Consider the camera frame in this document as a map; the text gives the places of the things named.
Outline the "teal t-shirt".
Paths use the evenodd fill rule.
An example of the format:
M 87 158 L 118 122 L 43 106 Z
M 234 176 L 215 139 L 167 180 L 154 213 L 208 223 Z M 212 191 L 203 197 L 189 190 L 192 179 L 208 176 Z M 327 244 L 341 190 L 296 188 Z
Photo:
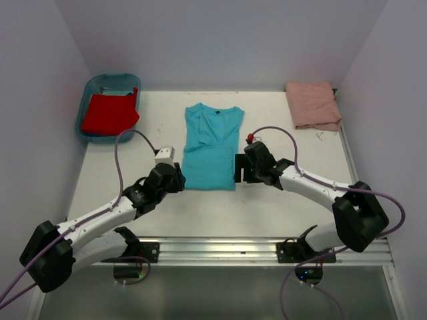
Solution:
M 198 103 L 185 109 L 186 142 L 182 172 L 185 188 L 196 191 L 233 191 L 244 111 L 216 109 Z

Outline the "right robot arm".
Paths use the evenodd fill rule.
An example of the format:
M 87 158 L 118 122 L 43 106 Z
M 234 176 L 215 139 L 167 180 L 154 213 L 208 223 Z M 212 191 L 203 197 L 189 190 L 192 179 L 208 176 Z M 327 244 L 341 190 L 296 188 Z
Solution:
M 388 226 L 389 219 L 370 187 L 359 181 L 349 187 L 331 181 L 317 183 L 304 176 L 288 159 L 275 160 L 260 141 L 235 155 L 234 181 L 263 183 L 280 191 L 295 193 L 329 210 L 334 221 L 304 231 L 295 241 L 298 256 L 313 261 L 320 253 L 346 246 L 362 252 Z

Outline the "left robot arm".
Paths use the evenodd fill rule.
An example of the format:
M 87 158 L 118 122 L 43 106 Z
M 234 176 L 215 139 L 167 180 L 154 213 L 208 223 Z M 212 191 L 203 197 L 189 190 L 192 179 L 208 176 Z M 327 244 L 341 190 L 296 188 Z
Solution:
M 121 197 L 78 219 L 39 224 L 19 261 L 44 293 L 60 287 L 78 270 L 107 259 L 135 261 L 141 248 L 125 224 L 153 211 L 168 193 L 184 190 L 179 163 L 157 164 Z

